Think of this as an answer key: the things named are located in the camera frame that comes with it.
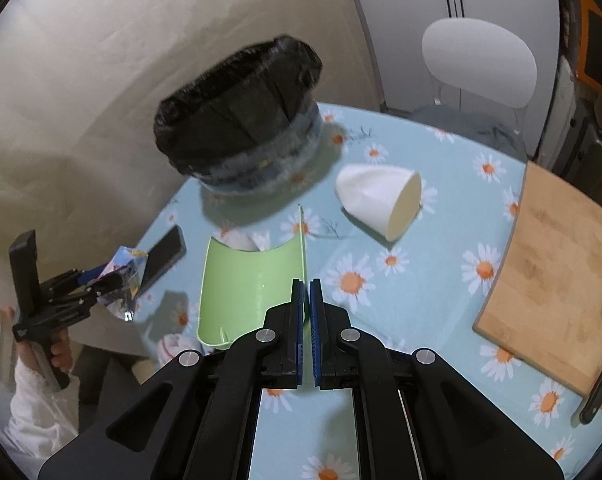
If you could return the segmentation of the person's left hand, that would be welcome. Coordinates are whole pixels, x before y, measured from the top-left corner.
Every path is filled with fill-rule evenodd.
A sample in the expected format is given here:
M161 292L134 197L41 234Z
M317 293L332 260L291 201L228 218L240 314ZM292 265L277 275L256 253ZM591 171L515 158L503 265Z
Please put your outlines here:
M43 375L39 362L28 343L28 341L16 342L15 344L18 359L30 370ZM52 364L64 373L68 373L74 366L74 358L70 348L70 340L68 330L64 328L57 334L57 341L51 346L53 355Z

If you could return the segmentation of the white left sleeve forearm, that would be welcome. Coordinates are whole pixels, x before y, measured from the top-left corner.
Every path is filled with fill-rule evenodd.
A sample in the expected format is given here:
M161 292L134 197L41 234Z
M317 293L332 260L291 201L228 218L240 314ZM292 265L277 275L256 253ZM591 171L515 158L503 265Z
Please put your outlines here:
M15 393L10 419L0 428L0 442L12 461L29 479L43 464L80 432L80 379L54 392L43 377L30 344L16 344Z

